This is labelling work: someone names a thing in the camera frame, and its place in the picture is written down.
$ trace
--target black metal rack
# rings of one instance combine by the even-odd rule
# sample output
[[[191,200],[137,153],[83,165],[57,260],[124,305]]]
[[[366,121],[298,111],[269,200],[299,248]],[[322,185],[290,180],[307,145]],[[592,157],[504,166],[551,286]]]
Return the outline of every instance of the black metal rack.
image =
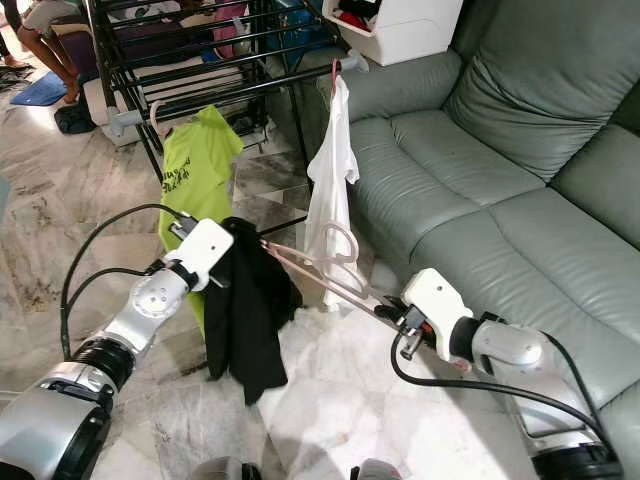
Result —
[[[348,45],[340,37],[336,26],[326,21],[322,13],[309,1],[299,0],[299,4],[289,8],[276,8],[273,0],[232,0],[226,3],[213,3],[185,8],[179,12],[161,13],[142,18],[111,21],[109,12],[121,11],[130,7],[141,7],[158,3],[160,0],[88,0],[87,15],[93,32],[98,70],[102,82],[111,128],[114,133],[122,133],[127,126],[135,126],[140,140],[153,169],[162,182],[162,171],[158,158],[162,155],[162,142],[151,125],[151,105],[159,100],[156,112],[158,121],[184,117],[196,113],[208,105],[223,107],[244,102],[247,105],[247,117],[254,131],[264,128],[267,122],[265,96],[286,87],[289,90],[293,118],[296,123],[300,149],[308,164],[308,157],[302,138],[300,117],[293,84],[301,80],[331,72],[332,65],[307,70],[290,69],[286,55],[311,48],[337,45],[348,50]],[[221,7],[246,5],[248,14],[229,20],[211,21],[204,25],[176,29],[174,32],[143,33],[122,38],[119,31],[138,28],[142,25],[161,21],[177,21],[197,13],[210,13]],[[311,21],[289,25],[282,16],[306,9],[311,12]],[[214,40],[213,30],[235,26],[238,22],[249,26],[248,33],[233,38]],[[329,32],[328,40],[314,41],[301,45],[285,46],[284,35],[319,26]],[[189,38],[183,46],[159,51],[144,56],[127,55],[127,49],[144,42],[157,42],[171,35]],[[267,38],[277,37],[278,48],[269,48]],[[135,69],[168,63],[176,57],[198,56],[203,51],[227,45],[243,43],[248,45],[246,53],[216,62],[205,62],[193,66],[177,68],[156,74],[140,75]],[[279,56],[284,65],[284,73],[272,77],[267,71],[265,61],[268,57]],[[177,86],[192,87],[186,93],[175,93]],[[126,112],[120,112],[116,105],[114,92],[119,91],[127,106]]]

